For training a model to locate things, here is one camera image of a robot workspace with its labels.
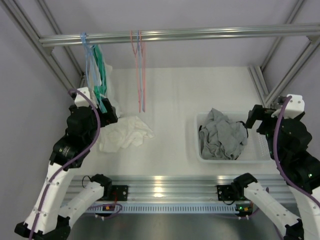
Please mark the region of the pink wire hanger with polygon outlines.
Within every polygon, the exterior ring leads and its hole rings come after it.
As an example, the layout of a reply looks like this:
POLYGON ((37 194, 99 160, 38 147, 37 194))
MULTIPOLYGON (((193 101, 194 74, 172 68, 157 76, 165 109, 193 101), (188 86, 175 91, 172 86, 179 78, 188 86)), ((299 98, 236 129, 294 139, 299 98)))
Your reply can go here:
POLYGON ((140 38, 140 53, 141 53, 141 70, 142 70, 142 111, 146 112, 146 43, 143 41, 142 33, 139 34, 140 38))
POLYGON ((134 60, 135 60, 135 75, 136 75, 136 82, 137 82, 137 94, 138 94, 138 112, 141 112, 141 88, 140 88, 140 77, 139 77, 139 65, 138 65, 138 48, 134 46, 134 41, 133 41, 133 31, 130 31, 130 42, 131 42, 131 47, 132 51, 134 54, 134 60))

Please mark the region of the light blue wire hanger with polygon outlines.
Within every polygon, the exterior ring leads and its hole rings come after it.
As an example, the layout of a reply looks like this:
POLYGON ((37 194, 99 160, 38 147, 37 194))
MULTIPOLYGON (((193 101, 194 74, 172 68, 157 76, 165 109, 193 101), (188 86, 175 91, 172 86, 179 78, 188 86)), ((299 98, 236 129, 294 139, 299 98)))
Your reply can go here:
POLYGON ((142 70, 142 43, 141 33, 138 30, 136 34, 136 54, 138 67, 138 82, 139 82, 139 112, 143 111, 144 95, 143 95, 143 70, 142 70))

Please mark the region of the black tank top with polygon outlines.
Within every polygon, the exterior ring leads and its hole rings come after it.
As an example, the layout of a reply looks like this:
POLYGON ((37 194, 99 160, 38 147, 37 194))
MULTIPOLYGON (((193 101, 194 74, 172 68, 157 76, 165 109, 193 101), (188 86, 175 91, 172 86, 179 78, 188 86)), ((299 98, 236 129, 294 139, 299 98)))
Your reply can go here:
POLYGON ((249 132, 243 121, 236 121, 235 123, 237 126, 236 139, 238 141, 238 153, 235 158, 237 160, 240 157, 243 150, 245 149, 245 147, 248 145, 249 132))

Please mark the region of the grey garment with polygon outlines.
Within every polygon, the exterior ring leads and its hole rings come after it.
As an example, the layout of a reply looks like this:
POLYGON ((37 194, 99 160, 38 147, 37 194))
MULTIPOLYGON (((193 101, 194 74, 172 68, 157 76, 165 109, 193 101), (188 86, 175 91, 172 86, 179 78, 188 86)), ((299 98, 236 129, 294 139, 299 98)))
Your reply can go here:
POLYGON ((208 140, 209 132, 208 130, 200 125, 199 130, 199 142, 200 142, 200 154, 203 159, 212 160, 213 159, 213 146, 208 140))

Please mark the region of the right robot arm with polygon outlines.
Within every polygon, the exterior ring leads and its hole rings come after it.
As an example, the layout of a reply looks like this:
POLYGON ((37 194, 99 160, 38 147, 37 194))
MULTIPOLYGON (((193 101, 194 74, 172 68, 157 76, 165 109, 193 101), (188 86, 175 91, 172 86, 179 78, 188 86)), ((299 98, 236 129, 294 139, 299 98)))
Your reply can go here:
POLYGON ((257 132, 266 137, 270 157, 292 192, 299 215, 291 213, 274 199, 258 180, 245 173, 233 180, 232 192, 238 200, 253 202, 277 227, 285 240, 318 240, 320 238, 320 161, 308 153, 312 135, 301 122, 300 113, 283 118, 277 124, 274 109, 255 105, 249 111, 246 128, 261 121, 257 132))

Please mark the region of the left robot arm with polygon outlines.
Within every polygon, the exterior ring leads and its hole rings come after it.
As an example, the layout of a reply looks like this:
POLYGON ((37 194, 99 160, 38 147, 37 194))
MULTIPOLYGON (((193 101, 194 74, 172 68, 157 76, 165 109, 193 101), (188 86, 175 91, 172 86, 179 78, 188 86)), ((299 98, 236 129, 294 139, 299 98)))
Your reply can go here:
POLYGON ((82 214, 96 201, 113 194, 112 180, 103 174, 92 176, 89 183, 68 204, 62 206, 67 189, 90 153, 97 127, 116 123, 116 109, 107 98, 103 113, 90 106, 70 106, 64 136, 53 146, 45 183, 27 219, 14 232, 33 240, 66 240, 82 214))

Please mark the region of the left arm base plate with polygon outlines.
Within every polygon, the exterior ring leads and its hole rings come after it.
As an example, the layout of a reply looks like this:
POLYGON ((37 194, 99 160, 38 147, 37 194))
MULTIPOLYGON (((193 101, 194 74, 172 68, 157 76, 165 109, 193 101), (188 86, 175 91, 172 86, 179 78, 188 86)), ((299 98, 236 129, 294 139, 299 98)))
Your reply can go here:
POLYGON ((128 200, 128 185, 109 186, 102 196, 103 201, 126 202, 128 200))

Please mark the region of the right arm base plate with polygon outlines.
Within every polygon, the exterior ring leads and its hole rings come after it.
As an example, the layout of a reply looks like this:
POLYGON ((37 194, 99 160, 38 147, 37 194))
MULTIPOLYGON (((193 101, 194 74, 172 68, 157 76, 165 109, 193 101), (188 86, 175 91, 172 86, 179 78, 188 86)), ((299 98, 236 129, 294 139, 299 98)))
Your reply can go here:
POLYGON ((236 187, 231 184, 217 185, 217 197, 222 202, 245 201, 244 195, 236 187))

